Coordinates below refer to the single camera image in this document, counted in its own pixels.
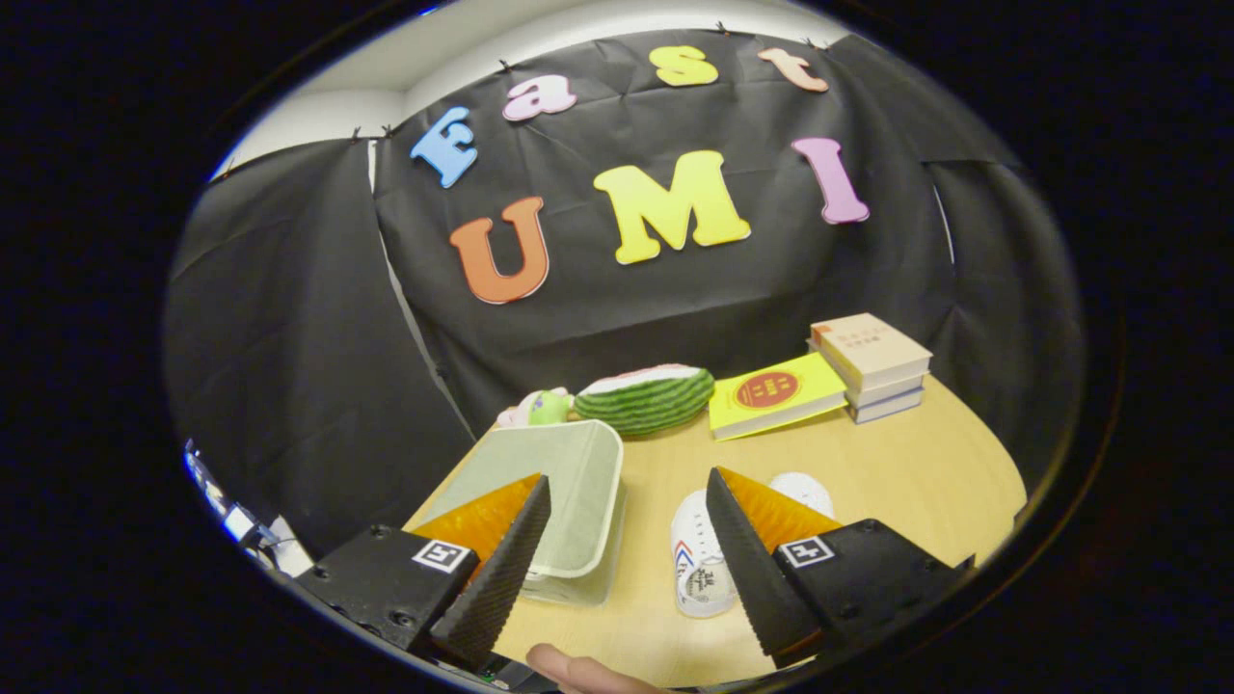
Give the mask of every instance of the red circle on book cover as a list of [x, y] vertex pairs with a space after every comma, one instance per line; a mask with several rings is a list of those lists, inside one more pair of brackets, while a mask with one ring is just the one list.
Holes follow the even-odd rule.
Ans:
[[761, 410], [774, 408], [792, 398], [801, 389], [801, 382], [789, 372], [768, 372], [745, 379], [737, 388], [737, 401], [747, 408]]

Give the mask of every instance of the screw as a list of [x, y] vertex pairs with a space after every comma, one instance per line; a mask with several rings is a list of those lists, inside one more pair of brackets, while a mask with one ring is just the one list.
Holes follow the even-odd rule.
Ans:
[[406, 627], [416, 625], [416, 620], [402, 610], [395, 610], [390, 612], [390, 621], [395, 622], [399, 626], [406, 626]]

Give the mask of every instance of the plush toy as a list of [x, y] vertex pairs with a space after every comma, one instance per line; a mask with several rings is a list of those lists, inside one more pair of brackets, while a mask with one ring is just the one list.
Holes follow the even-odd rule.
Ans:
[[523, 398], [522, 403], [518, 403], [518, 406], [497, 415], [497, 426], [561, 424], [570, 414], [570, 405], [573, 403], [574, 396], [564, 388], [536, 390]]
[[574, 411], [622, 436], [640, 436], [692, 420], [714, 391], [707, 369], [661, 364], [592, 383], [574, 398]]

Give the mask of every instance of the shoe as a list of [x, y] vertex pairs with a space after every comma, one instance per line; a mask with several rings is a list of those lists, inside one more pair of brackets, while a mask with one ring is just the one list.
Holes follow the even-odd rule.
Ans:
[[690, 617], [713, 617], [737, 604], [737, 585], [707, 515], [707, 490], [681, 501], [670, 529], [676, 566], [677, 609]]
[[835, 509], [832, 506], [830, 494], [827, 493], [827, 489], [817, 479], [803, 472], [777, 474], [768, 487], [793, 501], [800, 501], [810, 506], [829, 519], [835, 519]]

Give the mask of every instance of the colorful foam letter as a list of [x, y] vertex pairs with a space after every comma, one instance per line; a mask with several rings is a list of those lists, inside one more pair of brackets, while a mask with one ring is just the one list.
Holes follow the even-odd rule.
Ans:
[[463, 175], [476, 158], [476, 151], [459, 149], [459, 144], [466, 144], [475, 137], [471, 128], [458, 122], [466, 117], [470, 111], [463, 106], [454, 106], [437, 121], [433, 127], [420, 138], [420, 142], [411, 148], [411, 158], [422, 157], [442, 174], [442, 188], [454, 185], [454, 182]]
[[759, 51], [759, 58], [770, 61], [771, 64], [780, 68], [780, 74], [802, 89], [810, 91], [827, 91], [826, 80], [817, 77], [810, 77], [810, 73], [806, 72], [806, 67], [810, 65], [810, 61], [806, 61], [805, 58], [790, 56], [784, 48], [768, 48], [766, 51]]
[[537, 216], [543, 206], [543, 198], [523, 198], [511, 203], [501, 212], [501, 219], [515, 225], [518, 247], [523, 252], [523, 269], [512, 275], [500, 274], [492, 261], [492, 247], [489, 245], [492, 220], [484, 217], [470, 221], [450, 235], [450, 246], [459, 249], [459, 258], [463, 261], [466, 284], [478, 299], [489, 304], [508, 304], [529, 296], [544, 284], [544, 278], [548, 277], [548, 251]]
[[570, 94], [570, 80], [559, 74], [540, 75], [516, 84], [506, 96], [511, 101], [501, 115], [507, 121], [526, 121], [540, 114], [560, 114], [579, 100]]
[[719, 152], [700, 149], [677, 158], [673, 184], [665, 190], [638, 167], [617, 167], [596, 177], [595, 186], [612, 199], [621, 232], [617, 262], [628, 265], [660, 254], [660, 243], [647, 233], [647, 220], [674, 249], [686, 245], [690, 211], [697, 220], [695, 243], [714, 246], [740, 241], [750, 235], [750, 224], [737, 215], [724, 186]]
[[870, 207], [856, 199], [844, 164], [840, 143], [826, 137], [793, 141], [792, 148], [806, 156], [823, 190], [823, 220], [827, 224], [859, 222], [870, 217]]
[[719, 79], [719, 70], [703, 61], [706, 57], [694, 46], [664, 46], [648, 56], [652, 64], [660, 68], [655, 77], [673, 86], [711, 84]]

